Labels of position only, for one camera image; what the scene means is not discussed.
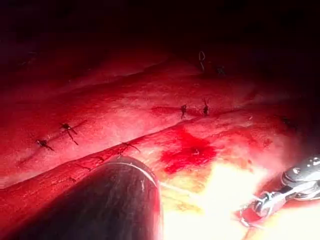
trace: blood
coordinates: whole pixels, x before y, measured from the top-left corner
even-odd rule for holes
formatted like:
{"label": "blood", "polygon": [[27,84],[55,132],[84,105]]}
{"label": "blood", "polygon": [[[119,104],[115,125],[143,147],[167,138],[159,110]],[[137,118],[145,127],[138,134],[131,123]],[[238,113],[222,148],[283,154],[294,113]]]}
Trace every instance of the blood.
{"label": "blood", "polygon": [[200,166],[210,163],[217,155],[210,142],[196,138],[186,132],[183,127],[176,131],[176,144],[181,144],[177,151],[165,151],[160,161],[164,163],[164,171],[175,174],[181,170],[192,171]]}

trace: dark background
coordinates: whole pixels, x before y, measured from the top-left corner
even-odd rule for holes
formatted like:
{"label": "dark background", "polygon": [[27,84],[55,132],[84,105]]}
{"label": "dark background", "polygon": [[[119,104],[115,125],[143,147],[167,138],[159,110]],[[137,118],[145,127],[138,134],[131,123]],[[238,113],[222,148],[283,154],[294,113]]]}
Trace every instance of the dark background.
{"label": "dark background", "polygon": [[1,33],[26,41],[43,32],[108,32],[206,41],[310,44],[319,8],[280,0],[4,0]]}

